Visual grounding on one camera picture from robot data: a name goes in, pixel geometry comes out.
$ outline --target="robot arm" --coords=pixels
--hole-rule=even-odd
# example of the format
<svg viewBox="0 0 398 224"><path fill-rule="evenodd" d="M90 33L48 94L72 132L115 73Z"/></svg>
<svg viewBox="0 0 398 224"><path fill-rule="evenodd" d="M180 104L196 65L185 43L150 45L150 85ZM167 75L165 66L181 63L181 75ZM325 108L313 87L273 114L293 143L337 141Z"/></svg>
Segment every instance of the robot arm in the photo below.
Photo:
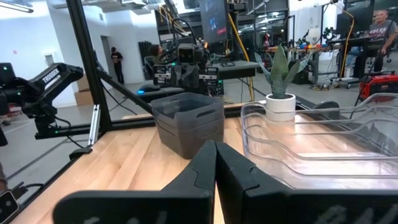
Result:
<svg viewBox="0 0 398 224"><path fill-rule="evenodd" d="M0 89L0 108L3 108L0 114L4 114L8 103L15 103L22 107L28 118L35 119L39 132L50 131L50 124L55 122L57 114L53 100L82 77L82 68L55 63L29 81L15 78Z"/></svg>

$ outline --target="gray plastic bin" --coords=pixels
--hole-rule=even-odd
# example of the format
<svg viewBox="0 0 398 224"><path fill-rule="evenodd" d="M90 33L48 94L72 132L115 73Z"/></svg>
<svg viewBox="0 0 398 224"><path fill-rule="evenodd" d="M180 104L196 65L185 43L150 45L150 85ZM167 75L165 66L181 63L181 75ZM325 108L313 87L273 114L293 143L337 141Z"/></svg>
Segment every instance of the gray plastic bin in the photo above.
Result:
<svg viewBox="0 0 398 224"><path fill-rule="evenodd" d="M184 159L192 159L207 140L224 139L224 106L219 99L181 93L152 101L160 140Z"/></svg>

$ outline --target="clear plastic tray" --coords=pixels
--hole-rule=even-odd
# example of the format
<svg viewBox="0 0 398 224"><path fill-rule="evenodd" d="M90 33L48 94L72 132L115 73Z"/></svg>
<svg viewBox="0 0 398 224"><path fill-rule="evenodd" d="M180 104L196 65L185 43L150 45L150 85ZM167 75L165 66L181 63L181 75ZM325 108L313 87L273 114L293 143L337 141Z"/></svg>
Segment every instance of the clear plastic tray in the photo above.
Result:
<svg viewBox="0 0 398 224"><path fill-rule="evenodd" d="M261 103L242 108L244 154L293 189L398 189L398 95L352 108L288 111L273 122Z"/></svg>

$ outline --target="snake plant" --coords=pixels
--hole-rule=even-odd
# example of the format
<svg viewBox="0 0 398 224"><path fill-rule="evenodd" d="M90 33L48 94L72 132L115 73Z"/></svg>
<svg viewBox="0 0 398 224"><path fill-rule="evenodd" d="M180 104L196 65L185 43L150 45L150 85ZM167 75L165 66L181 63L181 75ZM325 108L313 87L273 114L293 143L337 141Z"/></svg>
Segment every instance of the snake plant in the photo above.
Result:
<svg viewBox="0 0 398 224"><path fill-rule="evenodd" d="M271 85L273 99L283 100L288 98L288 96L286 95L287 85L289 85L293 81L294 76L296 76L297 73L301 72L307 66L311 55L312 53L310 53L310 55L301 62L295 63L289 70L289 63L292 61L294 52L289 57L289 59L287 59L283 46L279 46L274 58L269 55L272 65L271 72L269 72L264 67L261 56L255 53L256 61L261 66L262 71L266 75L266 80Z"/></svg>

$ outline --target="red machine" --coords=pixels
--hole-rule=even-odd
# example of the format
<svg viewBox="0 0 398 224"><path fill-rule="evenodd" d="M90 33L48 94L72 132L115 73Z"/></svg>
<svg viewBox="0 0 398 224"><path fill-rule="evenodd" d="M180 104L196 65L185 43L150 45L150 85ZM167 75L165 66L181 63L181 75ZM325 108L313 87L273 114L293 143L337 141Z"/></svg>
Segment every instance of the red machine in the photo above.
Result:
<svg viewBox="0 0 398 224"><path fill-rule="evenodd" d="M376 75L364 77L360 83L361 94L359 99L364 101L375 93L398 93L398 75Z"/></svg>

